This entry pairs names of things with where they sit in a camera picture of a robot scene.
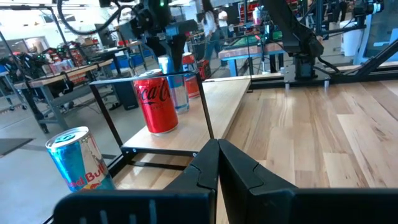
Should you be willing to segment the red crate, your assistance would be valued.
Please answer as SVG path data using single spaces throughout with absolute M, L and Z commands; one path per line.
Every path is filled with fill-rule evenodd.
M 206 80 L 211 76 L 211 68 L 209 60 L 202 59 L 197 62 L 197 70 L 202 80 Z

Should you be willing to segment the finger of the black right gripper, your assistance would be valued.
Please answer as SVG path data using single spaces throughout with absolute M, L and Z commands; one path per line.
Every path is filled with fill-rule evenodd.
M 167 50 L 169 49 L 169 46 L 167 39 L 159 39 L 158 37 L 147 37 L 146 46 L 151 49 L 156 58 L 168 55 Z
M 180 72 L 182 70 L 182 57 L 186 40 L 187 37 L 185 34 L 178 34 L 172 36 L 169 43 L 175 72 Z

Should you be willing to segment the wooden workbench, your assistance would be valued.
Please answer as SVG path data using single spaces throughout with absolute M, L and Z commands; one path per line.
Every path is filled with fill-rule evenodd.
M 111 65 L 113 62 L 113 59 L 109 59 L 100 63 L 84 65 L 79 68 L 75 67 L 66 71 L 62 71 L 59 74 L 52 75 L 50 77 L 19 82 L 17 84 L 14 84 L 14 87 L 17 90 L 21 90 L 24 99 L 27 101 L 29 109 L 33 112 L 35 120 L 44 134 L 49 133 L 47 128 L 48 124 L 57 124 L 63 130 L 67 130 L 69 127 L 65 121 L 64 115 L 60 111 L 60 107 L 65 103 L 69 103 L 70 101 L 90 94 L 91 88 L 89 84 L 91 83 L 91 81 L 86 81 L 84 85 L 78 85 L 73 89 L 72 92 L 59 96 L 58 98 L 53 97 L 50 92 L 49 86 L 60 81 L 70 81 L 70 78 L 74 79 L 74 76 L 90 72 L 92 70 L 99 70 L 104 66 Z M 34 102 L 33 97 L 28 95 L 28 91 L 32 90 L 33 88 L 38 88 L 44 96 L 44 100 L 49 107 L 45 113 L 42 113 L 39 109 L 37 109 L 37 105 Z

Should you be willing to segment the blue silver Red Bull can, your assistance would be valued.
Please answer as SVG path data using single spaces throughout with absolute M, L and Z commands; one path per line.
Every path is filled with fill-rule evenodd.
M 169 74 L 173 72 L 173 63 L 167 55 L 157 58 L 162 73 Z M 184 75 L 167 76 L 169 83 L 170 95 L 177 114 L 186 113 L 189 110 L 189 99 L 185 86 Z
M 45 147 L 72 192 L 116 188 L 88 127 L 66 130 L 49 139 Z

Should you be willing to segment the person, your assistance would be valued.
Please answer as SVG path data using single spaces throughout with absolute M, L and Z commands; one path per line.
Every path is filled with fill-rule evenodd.
M 213 51 L 216 53 L 220 51 L 220 30 L 218 28 L 218 18 L 210 0 L 201 0 L 201 3 L 204 10 L 201 24 L 207 39 L 204 59 L 211 60 Z
M 218 9 L 218 22 L 219 22 L 220 29 L 223 33 L 223 37 L 227 38 L 228 37 L 228 14 L 222 7 L 220 7 Z

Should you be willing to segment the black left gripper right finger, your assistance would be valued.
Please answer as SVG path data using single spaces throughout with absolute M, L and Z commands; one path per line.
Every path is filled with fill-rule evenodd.
M 220 139 L 230 224 L 398 224 L 398 189 L 299 188 Z

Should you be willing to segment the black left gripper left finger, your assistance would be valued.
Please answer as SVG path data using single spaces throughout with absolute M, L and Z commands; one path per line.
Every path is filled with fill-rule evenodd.
M 218 141 L 210 139 L 162 190 L 92 190 L 55 206 L 53 224 L 215 224 Z

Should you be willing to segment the black floor mat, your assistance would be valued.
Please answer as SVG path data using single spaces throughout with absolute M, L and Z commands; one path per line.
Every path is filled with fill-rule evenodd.
M 0 138 L 0 157 L 32 141 L 32 138 Z

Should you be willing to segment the black aluminium rig frame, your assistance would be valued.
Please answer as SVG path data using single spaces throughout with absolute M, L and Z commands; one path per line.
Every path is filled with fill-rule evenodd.
M 251 77 L 250 90 L 291 87 L 319 86 L 328 88 L 331 84 L 376 82 L 398 80 L 398 61 L 388 62 L 387 59 L 398 53 L 398 39 L 370 58 L 362 65 L 342 68 L 339 71 L 328 71 L 315 65 L 315 59 L 294 58 L 294 64 L 286 67 L 281 75 L 275 77 Z

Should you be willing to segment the red Coca-Cola can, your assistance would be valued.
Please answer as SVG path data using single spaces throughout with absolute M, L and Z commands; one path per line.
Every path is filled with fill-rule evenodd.
M 178 125 L 177 112 L 162 70 L 146 71 L 133 83 L 149 132 L 160 135 L 175 129 Z

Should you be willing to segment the red Fanta strawberry can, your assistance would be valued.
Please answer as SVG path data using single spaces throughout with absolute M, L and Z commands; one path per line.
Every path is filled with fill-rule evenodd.
M 182 55 L 182 68 L 184 72 L 195 71 L 195 58 L 191 52 L 185 52 Z M 195 74 L 185 74 L 185 85 L 189 99 L 200 96 L 197 78 Z

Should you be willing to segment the black frame wooden shelf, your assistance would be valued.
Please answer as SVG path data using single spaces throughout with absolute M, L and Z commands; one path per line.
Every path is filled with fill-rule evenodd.
M 184 170 L 184 166 L 139 162 L 133 159 L 143 153 L 195 157 L 209 139 L 220 139 L 227 135 L 242 98 L 251 85 L 252 77 L 216 78 L 203 82 L 200 76 L 196 75 L 196 79 L 200 96 L 192 100 L 188 112 L 178 117 L 176 129 L 156 136 L 144 127 L 126 142 L 122 141 L 100 97 L 98 87 L 120 83 L 130 84 L 138 81 L 138 78 L 120 78 L 90 83 L 91 92 L 121 151 L 121 155 L 108 165 L 112 176 L 115 176 L 126 165 Z

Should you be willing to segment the blue workbench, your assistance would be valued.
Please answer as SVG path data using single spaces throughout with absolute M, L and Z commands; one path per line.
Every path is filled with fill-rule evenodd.
M 284 53 L 285 51 L 282 49 L 283 45 L 281 42 L 277 43 L 269 43 L 265 46 L 256 45 L 256 46 L 246 46 L 239 47 L 236 49 L 222 50 L 218 57 L 222 61 L 227 61 L 229 66 L 229 72 L 232 77 L 239 76 L 237 69 L 237 59 L 254 59 L 261 58 L 262 55 L 270 56 L 271 62 L 274 62 L 274 56 L 278 58 L 279 69 L 284 67 Z

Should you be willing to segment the black computer tower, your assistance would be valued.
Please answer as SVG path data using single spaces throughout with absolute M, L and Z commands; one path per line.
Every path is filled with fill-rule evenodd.
M 125 110 L 132 110 L 139 107 L 135 89 L 132 81 L 118 80 L 113 84 L 116 96 Z

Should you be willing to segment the white cylindrical bin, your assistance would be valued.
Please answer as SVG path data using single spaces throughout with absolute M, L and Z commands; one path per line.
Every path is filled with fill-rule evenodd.
M 340 52 L 343 53 L 345 57 L 355 56 L 362 39 L 362 35 L 362 29 L 352 30 L 342 34 L 340 38 Z

